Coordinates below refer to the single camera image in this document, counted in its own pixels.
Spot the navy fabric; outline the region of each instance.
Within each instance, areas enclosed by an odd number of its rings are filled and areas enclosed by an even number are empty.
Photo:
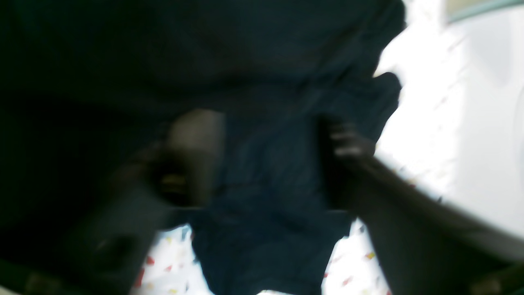
[[[0,127],[10,187],[0,226],[32,216],[14,232],[43,237],[51,224],[59,236],[74,187],[84,187],[76,203],[92,200],[158,122],[211,108],[227,116],[225,158],[211,207],[190,217],[210,289],[319,294],[351,217],[326,211],[315,118],[378,139],[400,84],[372,76],[404,25],[401,0],[3,1],[0,87],[22,107],[0,107],[13,116]],[[21,139],[31,148],[8,144]],[[28,173],[42,185],[27,186]]]

